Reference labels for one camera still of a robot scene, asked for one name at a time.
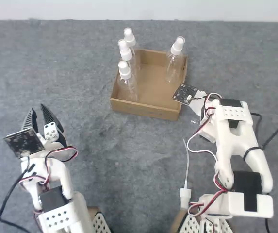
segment clear plastic bottle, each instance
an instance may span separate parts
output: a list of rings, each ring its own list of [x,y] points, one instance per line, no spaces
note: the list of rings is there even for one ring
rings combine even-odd
[[[138,91],[134,74],[131,73],[126,61],[120,61],[118,67],[120,74],[120,79],[118,80],[120,97],[123,100],[137,102]]]
[[[137,71],[141,69],[141,57],[140,57],[140,46],[138,42],[136,42],[135,37],[133,35],[131,28],[125,28],[124,29],[124,40],[127,42],[127,45],[129,46],[133,59],[136,65]]]
[[[124,39],[118,41],[121,59],[127,62],[132,74],[137,77],[137,69],[132,52]]]
[[[183,66],[182,49],[185,39],[182,36],[177,37],[170,51],[166,56],[166,74],[165,79],[168,83],[175,83],[180,79]]]

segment circuit board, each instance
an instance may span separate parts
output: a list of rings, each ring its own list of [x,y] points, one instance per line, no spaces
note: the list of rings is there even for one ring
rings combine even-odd
[[[17,158],[21,158],[23,153],[30,155],[45,149],[33,128],[10,134],[4,140]]]
[[[198,88],[182,83],[178,87],[172,98],[182,104],[189,105],[197,91]]]

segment open cardboard box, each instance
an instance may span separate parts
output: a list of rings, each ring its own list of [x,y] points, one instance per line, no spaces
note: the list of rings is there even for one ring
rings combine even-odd
[[[154,50],[141,50],[141,69],[137,74],[138,102],[123,100],[119,94],[117,72],[111,95],[111,108],[115,111],[136,114],[165,120],[177,120],[181,104],[172,99],[177,88],[184,83],[187,73],[187,57],[180,79],[176,83],[165,80],[166,53]]]

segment bottle cap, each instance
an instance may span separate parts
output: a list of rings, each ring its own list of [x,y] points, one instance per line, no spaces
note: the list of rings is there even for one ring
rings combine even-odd
[[[131,53],[131,50],[129,49],[126,41],[124,39],[119,40],[118,46],[119,46],[121,58],[124,61],[129,61],[132,58],[132,53]]]
[[[119,74],[122,79],[129,79],[131,77],[130,68],[125,61],[120,61],[118,63]]]
[[[127,42],[128,46],[134,46],[136,41],[135,41],[135,37],[132,33],[132,29],[125,28],[124,35],[125,35],[125,41]]]
[[[176,41],[173,43],[172,47],[171,47],[171,53],[173,55],[180,55],[183,49],[183,45],[185,43],[185,39],[182,36],[178,36]]]

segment white wall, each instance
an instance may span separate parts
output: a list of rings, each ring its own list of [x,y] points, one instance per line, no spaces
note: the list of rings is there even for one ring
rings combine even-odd
[[[278,22],[278,0],[0,0],[2,19]]]

